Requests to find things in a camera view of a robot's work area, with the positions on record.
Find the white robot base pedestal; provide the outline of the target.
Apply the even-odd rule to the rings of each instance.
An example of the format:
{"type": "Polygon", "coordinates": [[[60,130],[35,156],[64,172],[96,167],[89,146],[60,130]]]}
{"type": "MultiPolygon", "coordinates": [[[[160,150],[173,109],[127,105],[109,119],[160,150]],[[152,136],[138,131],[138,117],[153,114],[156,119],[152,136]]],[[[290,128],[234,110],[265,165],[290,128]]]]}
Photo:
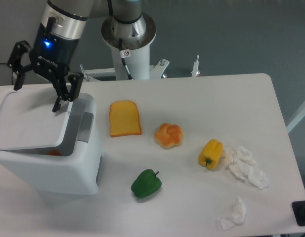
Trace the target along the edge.
{"type": "Polygon", "coordinates": [[[104,42],[110,47],[113,68],[85,70],[84,78],[112,77],[116,80],[164,79],[169,60],[162,58],[156,65],[150,64],[150,45],[156,36],[154,20],[146,13],[126,24],[107,17],[101,28],[104,42]]]}

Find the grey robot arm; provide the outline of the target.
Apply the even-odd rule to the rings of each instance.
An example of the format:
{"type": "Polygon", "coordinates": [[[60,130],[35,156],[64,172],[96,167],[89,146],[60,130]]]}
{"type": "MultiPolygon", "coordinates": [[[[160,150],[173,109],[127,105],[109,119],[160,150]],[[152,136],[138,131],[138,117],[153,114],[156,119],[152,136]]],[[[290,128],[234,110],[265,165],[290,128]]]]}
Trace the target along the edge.
{"type": "Polygon", "coordinates": [[[22,88],[26,73],[34,71],[52,83],[57,99],[74,101],[80,93],[82,73],[70,71],[70,62],[79,44],[87,20],[108,15],[118,49],[127,41],[141,40],[146,31],[139,0],[49,0],[33,46],[25,40],[14,45],[7,66],[16,75],[14,90],[22,88]]]}

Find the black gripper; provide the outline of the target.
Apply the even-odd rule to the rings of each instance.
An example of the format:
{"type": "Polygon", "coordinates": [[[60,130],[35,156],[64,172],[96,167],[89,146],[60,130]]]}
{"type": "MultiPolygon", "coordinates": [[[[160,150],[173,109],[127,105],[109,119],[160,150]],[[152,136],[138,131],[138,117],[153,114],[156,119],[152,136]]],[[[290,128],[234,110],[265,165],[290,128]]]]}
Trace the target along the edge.
{"type": "Polygon", "coordinates": [[[10,54],[7,65],[16,74],[14,90],[18,91],[22,88],[26,73],[31,70],[47,80],[51,80],[50,74],[54,72],[55,76],[51,82],[57,93],[57,99],[52,111],[55,113],[60,109],[61,100],[73,102],[79,96],[84,79],[83,73],[68,75],[71,59],[78,43],[77,37],[70,38],[69,35],[62,36],[47,32],[46,27],[40,24],[33,48],[26,40],[22,40],[14,45],[10,54]],[[21,60],[26,53],[29,54],[30,64],[23,66],[21,60]]]}

